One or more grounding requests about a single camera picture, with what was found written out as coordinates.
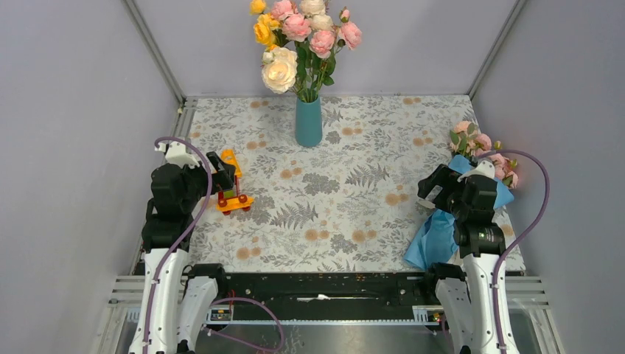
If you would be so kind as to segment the blue wrapping paper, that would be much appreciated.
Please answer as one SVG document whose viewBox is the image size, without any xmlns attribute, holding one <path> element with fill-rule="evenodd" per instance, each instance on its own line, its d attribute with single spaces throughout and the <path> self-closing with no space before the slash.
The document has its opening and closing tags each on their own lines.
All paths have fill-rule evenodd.
<svg viewBox="0 0 625 354">
<path fill-rule="evenodd" d="M 466 173 L 472 169 L 469 160 L 455 156 L 447 165 L 457 173 Z M 514 200 L 510 190 L 500 179 L 497 181 L 495 209 L 504 207 Z M 458 251 L 454 241 L 455 218 L 448 212 L 435 209 L 411 241 L 403 260 L 410 266 L 426 270 L 433 263 L 448 263 Z"/>
</svg>

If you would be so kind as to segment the pink flowers bunch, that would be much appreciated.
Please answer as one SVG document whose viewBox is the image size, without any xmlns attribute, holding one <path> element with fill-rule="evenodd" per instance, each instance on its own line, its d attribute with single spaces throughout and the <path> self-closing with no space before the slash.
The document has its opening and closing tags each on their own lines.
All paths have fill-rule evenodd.
<svg viewBox="0 0 625 354">
<path fill-rule="evenodd" d="M 500 141 L 492 141 L 488 135 L 479 132 L 475 123 L 461 121 L 450 130 L 450 147 L 454 154 L 470 159 L 499 150 L 503 146 Z M 505 157 L 501 153 L 491 155 L 488 159 L 495 166 L 495 177 L 509 189 L 515 189 L 519 181 L 519 176 L 514 171 L 517 167 L 517 160 Z"/>
</svg>

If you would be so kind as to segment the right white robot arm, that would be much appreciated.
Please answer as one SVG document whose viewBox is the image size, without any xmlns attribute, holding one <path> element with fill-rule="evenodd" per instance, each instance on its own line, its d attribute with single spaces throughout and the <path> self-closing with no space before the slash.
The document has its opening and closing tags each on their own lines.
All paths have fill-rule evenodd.
<svg viewBox="0 0 625 354">
<path fill-rule="evenodd" d="M 441 164 L 418 187 L 420 198 L 440 187 L 431 204 L 455 219 L 453 240 L 463 264 L 432 264 L 422 285 L 425 299 L 443 307 L 441 327 L 455 353 L 518 353 L 506 298 L 506 242 L 493 221 L 494 165 L 483 160 L 458 173 Z"/>
</svg>

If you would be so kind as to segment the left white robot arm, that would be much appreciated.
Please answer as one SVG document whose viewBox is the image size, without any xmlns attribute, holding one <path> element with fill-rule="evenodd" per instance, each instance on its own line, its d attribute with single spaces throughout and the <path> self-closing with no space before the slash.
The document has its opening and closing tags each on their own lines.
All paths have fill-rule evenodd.
<svg viewBox="0 0 625 354">
<path fill-rule="evenodd" d="M 187 294 L 180 294 L 197 222 L 192 212 L 198 204 L 204 211 L 211 195 L 234 187 L 239 171 L 230 151 L 206 157 L 212 174 L 195 160 L 184 166 L 166 163 L 151 174 L 153 197 L 142 229 L 144 290 L 129 353 L 194 353 L 211 302 L 228 296 L 227 281 L 216 275 L 191 277 Z"/>
</svg>

